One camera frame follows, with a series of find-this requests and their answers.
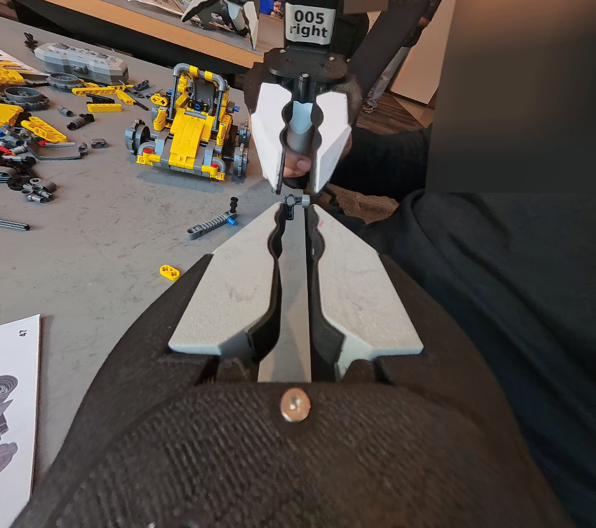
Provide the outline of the grey gear rack piece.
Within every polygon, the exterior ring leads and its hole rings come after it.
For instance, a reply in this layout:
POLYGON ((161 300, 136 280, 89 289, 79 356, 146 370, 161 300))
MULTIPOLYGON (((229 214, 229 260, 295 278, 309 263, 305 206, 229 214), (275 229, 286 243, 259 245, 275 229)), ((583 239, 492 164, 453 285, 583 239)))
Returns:
POLYGON ((236 218, 237 212, 226 211, 221 213, 218 216, 209 219, 208 221, 190 227, 187 230, 187 239, 196 240, 197 238, 202 237, 221 226, 225 226, 226 224, 235 226, 237 224, 236 218))

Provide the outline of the person's right hand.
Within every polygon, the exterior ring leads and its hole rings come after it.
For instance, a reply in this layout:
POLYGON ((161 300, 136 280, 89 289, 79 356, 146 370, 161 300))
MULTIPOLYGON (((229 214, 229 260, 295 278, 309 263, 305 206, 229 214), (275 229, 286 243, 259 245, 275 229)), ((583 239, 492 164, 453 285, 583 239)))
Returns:
POLYGON ((299 178, 310 171, 311 159, 304 154, 287 150, 284 158, 283 178, 299 178))

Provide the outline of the grey battery box piece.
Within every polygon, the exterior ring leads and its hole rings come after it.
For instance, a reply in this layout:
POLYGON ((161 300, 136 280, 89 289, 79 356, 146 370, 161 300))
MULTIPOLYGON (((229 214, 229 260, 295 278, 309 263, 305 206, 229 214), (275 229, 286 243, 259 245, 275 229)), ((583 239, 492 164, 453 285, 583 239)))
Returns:
POLYGON ((106 85, 127 83, 129 79, 128 65, 115 55, 63 43, 41 44, 33 54, 52 73, 71 74, 106 85))

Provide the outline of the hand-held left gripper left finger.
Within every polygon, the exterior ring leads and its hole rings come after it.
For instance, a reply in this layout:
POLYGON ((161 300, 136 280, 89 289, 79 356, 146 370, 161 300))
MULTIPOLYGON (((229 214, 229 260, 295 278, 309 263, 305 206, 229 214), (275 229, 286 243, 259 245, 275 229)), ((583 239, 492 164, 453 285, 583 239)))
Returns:
POLYGON ((247 363, 272 351, 280 331, 283 233, 278 202, 212 253, 169 340, 171 350, 247 363))

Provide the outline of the parts list leaflet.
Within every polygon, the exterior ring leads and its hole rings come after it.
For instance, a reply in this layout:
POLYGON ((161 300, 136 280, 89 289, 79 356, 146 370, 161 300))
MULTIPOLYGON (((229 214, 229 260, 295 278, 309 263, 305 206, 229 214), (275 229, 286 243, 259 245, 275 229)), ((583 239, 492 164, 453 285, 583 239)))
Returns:
POLYGON ((1 69, 14 70, 21 75, 31 75, 37 77, 44 77, 47 75, 45 71, 38 70, 35 67, 20 61, 4 50, 1 50, 1 69))

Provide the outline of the small black connector assembly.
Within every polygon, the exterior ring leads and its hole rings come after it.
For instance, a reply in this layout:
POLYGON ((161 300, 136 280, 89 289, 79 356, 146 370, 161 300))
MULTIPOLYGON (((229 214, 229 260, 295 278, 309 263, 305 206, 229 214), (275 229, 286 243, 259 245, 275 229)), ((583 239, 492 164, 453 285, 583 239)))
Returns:
POLYGON ((294 194, 287 194, 283 200, 284 203, 284 216, 287 221, 294 219, 294 209, 304 208, 307 209, 310 206, 310 196, 302 195, 297 196, 294 194))

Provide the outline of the building instruction booklet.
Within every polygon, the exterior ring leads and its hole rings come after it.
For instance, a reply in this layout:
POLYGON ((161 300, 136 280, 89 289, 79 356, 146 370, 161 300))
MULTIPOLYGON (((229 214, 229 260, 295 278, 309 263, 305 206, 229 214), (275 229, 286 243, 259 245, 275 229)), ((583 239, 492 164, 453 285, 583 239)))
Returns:
POLYGON ((1 509, 17 514, 32 489, 41 317, 1 326, 1 509))

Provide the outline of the person's right forearm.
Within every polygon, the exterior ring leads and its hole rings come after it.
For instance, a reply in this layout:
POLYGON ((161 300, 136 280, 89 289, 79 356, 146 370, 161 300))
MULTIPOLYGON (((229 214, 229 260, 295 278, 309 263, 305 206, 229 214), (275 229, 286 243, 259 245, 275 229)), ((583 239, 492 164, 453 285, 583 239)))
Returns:
POLYGON ((366 196, 401 202, 426 187, 432 125, 381 135, 355 127, 352 145, 330 183, 366 196))

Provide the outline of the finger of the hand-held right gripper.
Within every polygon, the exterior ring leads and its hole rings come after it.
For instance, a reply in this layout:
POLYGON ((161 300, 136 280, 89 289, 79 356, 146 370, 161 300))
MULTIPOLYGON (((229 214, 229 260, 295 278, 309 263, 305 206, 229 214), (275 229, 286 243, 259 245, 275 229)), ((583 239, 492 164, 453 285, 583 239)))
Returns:
POLYGON ((251 133, 255 141, 262 174, 272 192, 281 193, 285 147, 281 139, 286 129, 284 109, 292 102, 289 90, 278 84, 263 83, 251 114, 251 133))
POLYGON ((315 122, 312 140, 310 191, 313 195, 320 194, 329 182, 352 130, 345 93, 324 92, 316 97, 315 104, 322 119, 315 122))

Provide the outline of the person's black clothing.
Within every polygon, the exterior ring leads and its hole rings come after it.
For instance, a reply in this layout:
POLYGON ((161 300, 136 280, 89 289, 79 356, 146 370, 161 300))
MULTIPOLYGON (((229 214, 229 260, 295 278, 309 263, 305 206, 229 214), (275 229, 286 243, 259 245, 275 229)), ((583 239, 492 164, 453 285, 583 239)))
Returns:
POLYGON ((595 193, 356 191, 398 202, 362 237, 466 332, 563 506, 595 527, 595 193))

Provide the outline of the pile of building pieces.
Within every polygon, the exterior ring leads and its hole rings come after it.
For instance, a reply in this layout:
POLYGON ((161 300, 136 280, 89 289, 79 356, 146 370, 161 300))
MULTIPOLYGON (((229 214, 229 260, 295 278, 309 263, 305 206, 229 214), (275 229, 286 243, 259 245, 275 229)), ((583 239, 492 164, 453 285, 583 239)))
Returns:
MULTIPOLYGON (((25 32, 25 47, 44 43, 25 32)), ((66 131, 77 131, 95 122, 95 114, 118 112, 124 105, 147 110, 152 83, 106 85, 65 73, 52 73, 43 63, 35 67, 44 77, 21 75, 1 69, 1 185, 20 193, 30 203, 44 204, 55 198, 55 183, 36 174, 41 162, 78 160, 88 152, 84 142, 70 140, 66 131)))

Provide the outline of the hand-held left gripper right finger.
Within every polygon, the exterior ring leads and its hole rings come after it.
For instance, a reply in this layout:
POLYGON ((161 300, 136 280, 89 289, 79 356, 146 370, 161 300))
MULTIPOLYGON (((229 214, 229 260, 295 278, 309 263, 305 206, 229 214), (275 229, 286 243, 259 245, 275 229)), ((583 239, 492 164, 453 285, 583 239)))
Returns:
POLYGON ((327 211, 305 214, 313 382, 339 382, 356 360, 418 355, 422 341, 381 256, 327 211))

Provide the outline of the yellow toy vehicle model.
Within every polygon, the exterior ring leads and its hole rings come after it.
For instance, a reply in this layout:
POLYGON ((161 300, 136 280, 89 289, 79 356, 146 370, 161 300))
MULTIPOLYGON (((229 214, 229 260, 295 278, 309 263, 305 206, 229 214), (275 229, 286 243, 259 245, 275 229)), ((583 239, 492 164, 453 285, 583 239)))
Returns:
POLYGON ((240 107, 229 100, 229 85, 216 73, 180 63, 167 94, 151 96, 151 122, 136 119, 124 144, 136 162, 225 181, 243 179, 249 163, 249 121, 235 125, 240 107))

